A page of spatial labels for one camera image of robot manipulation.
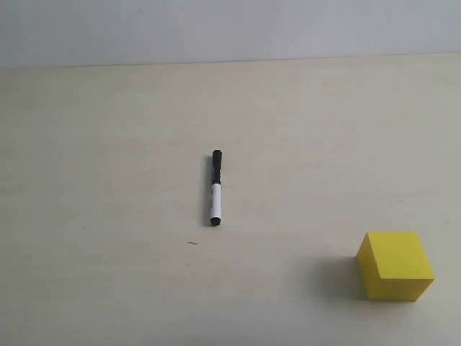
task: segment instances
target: white tabletop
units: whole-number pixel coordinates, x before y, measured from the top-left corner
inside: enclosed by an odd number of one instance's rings
[[[0,71],[1,343],[458,345],[460,110],[461,54]],[[419,301],[363,299],[367,231]]]

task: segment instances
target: foam block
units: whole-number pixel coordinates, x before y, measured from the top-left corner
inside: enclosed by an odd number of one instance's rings
[[[357,252],[369,300],[415,301],[434,272],[415,232],[369,232]]]

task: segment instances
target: marker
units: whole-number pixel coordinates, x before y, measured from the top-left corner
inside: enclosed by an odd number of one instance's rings
[[[213,151],[213,176],[211,180],[211,224],[217,226],[221,223],[221,150]]]

